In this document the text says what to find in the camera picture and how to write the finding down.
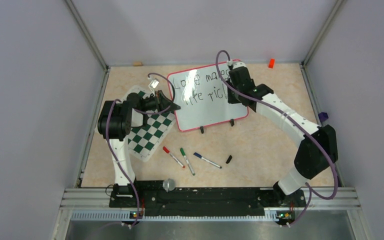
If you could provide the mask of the black marker cap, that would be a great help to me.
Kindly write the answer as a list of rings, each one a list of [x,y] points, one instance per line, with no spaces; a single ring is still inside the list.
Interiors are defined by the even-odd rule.
[[[232,158],[233,158],[233,156],[229,155],[225,163],[229,164],[231,162]]]

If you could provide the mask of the pink framed whiteboard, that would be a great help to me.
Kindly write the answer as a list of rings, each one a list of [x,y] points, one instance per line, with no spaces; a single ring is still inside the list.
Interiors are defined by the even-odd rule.
[[[241,103],[228,103],[228,88],[220,80],[215,64],[170,73],[174,86],[174,103],[178,129],[181,132],[208,127],[248,116]]]

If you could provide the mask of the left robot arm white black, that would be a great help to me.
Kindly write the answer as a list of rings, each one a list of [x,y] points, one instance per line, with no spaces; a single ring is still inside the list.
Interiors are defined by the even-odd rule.
[[[107,100],[100,112],[97,131],[106,140],[114,165],[113,188],[123,190],[121,200],[129,207],[140,202],[132,184],[137,176],[131,156],[148,161],[168,134],[181,107],[161,90],[131,92],[124,100]]]

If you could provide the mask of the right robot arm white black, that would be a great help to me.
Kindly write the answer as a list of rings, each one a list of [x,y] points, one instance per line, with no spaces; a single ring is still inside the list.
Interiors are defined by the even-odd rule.
[[[271,120],[298,148],[293,167],[273,186],[274,202],[279,206],[287,206],[294,198],[293,193],[327,168],[331,169],[334,186],[337,187],[335,129],[307,120],[286,105],[270,87],[256,85],[243,62],[230,63],[228,69],[228,102],[242,104]]]

